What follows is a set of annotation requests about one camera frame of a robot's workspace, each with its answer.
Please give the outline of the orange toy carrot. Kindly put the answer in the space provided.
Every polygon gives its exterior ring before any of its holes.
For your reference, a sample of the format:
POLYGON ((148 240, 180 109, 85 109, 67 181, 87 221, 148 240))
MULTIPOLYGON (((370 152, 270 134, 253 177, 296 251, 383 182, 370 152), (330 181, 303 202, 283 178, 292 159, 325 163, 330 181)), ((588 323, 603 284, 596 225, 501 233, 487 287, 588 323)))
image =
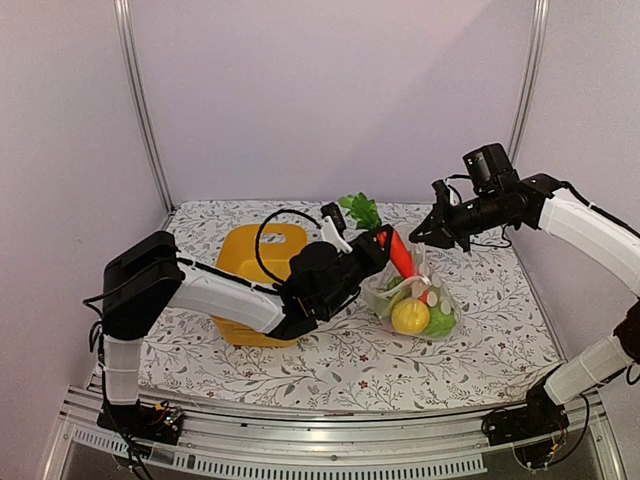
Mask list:
POLYGON ((390 261, 370 283, 373 309, 380 315, 389 315, 397 303, 409 297, 428 304, 429 290, 432 286, 429 276, 429 265, 424 255, 416 246, 408 244, 399 229, 394 229, 390 261), (406 280, 405 288, 395 295, 385 294, 387 284, 396 276, 406 280))

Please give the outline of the clear polka dot zip bag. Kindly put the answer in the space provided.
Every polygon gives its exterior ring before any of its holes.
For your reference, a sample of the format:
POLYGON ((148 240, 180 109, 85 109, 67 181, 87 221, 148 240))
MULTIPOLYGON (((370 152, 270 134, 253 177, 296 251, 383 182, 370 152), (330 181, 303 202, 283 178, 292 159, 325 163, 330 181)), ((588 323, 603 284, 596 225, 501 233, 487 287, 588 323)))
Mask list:
POLYGON ((362 286, 362 298, 391 333, 445 339, 462 322, 462 312, 422 245, 408 244, 402 268, 392 263, 362 286))

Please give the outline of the yellow toy apple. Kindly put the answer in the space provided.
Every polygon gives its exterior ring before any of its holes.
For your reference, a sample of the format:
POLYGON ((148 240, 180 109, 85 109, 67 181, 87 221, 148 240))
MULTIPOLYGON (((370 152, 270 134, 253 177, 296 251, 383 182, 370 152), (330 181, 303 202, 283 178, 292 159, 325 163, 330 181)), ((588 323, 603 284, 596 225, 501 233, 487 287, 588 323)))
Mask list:
POLYGON ((417 298, 406 298, 400 301, 391 312, 393 328, 402 334, 414 335, 422 333, 430 319, 429 309, 417 298))

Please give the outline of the green toy grapes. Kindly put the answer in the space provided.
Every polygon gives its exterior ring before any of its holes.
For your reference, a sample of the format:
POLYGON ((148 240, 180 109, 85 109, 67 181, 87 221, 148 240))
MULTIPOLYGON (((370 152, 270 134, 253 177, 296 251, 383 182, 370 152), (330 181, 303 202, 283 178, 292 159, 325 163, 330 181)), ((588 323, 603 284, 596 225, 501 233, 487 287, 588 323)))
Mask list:
POLYGON ((387 295, 395 295, 396 293, 402 291, 405 288, 406 280, 401 276, 393 277, 389 283, 387 284, 387 289, 385 290, 385 294, 387 295))

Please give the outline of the green toy leafy vegetable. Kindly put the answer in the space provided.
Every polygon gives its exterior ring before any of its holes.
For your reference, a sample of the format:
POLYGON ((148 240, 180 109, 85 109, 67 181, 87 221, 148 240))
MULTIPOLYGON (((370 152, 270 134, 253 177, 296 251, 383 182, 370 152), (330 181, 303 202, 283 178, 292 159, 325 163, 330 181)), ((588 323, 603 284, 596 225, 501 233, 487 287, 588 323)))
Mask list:
POLYGON ((375 201, 363 192, 339 197, 338 205, 356 222, 357 229, 375 230, 382 226, 375 201))

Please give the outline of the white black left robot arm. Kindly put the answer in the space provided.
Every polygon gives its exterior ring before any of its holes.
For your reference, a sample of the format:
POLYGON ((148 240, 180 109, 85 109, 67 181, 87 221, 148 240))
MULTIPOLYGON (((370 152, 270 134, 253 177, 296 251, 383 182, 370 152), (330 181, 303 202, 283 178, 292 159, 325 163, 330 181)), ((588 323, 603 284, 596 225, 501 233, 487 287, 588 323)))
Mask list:
POLYGON ((138 404, 142 341, 166 308, 234 321, 277 340, 294 340, 340 313, 361 283, 383 270, 391 243, 365 232, 351 241, 315 241, 289 261, 287 279, 267 287, 177 254, 157 231, 104 271, 102 331, 111 419, 128 434, 148 426, 138 404))

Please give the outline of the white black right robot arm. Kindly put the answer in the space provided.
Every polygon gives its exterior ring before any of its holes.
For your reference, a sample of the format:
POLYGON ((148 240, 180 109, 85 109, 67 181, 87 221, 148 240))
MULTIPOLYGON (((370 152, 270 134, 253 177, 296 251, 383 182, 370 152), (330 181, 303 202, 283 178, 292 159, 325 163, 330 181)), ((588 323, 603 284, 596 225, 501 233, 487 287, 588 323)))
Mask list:
MULTIPOLYGON (((639 234, 589 202, 568 181, 539 173, 521 178, 500 143, 481 146, 463 157, 474 198, 454 205, 448 187, 437 180, 435 202, 410 233, 414 244, 433 248, 471 248, 471 238, 497 227, 527 226, 571 247, 627 290, 639 293, 639 234)), ((623 372, 639 361, 639 306, 625 314, 613 332, 549 373, 540 383, 543 397, 523 407, 517 427, 537 436, 560 406, 623 372)))

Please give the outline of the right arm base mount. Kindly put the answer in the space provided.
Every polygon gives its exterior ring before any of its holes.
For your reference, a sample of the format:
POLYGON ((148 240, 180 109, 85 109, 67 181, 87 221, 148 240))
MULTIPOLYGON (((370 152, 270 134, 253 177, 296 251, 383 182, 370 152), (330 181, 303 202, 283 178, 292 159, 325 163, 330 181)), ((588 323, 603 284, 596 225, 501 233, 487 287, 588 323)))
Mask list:
POLYGON ((497 408, 483 417, 481 431, 491 446, 527 441, 516 447, 516 460, 528 469, 549 467, 564 440, 569 419, 541 383, 526 393, 523 406, 497 408))

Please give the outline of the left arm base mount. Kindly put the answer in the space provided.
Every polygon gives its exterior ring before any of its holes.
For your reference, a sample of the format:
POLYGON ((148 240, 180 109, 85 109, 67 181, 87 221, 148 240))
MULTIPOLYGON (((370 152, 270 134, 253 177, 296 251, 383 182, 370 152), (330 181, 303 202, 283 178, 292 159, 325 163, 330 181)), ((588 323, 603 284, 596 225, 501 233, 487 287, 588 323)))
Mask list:
POLYGON ((184 411, 171 407, 166 401, 155 406, 113 405, 103 401, 97 425, 118 434, 131 445, 136 439, 177 445, 182 433, 184 411))

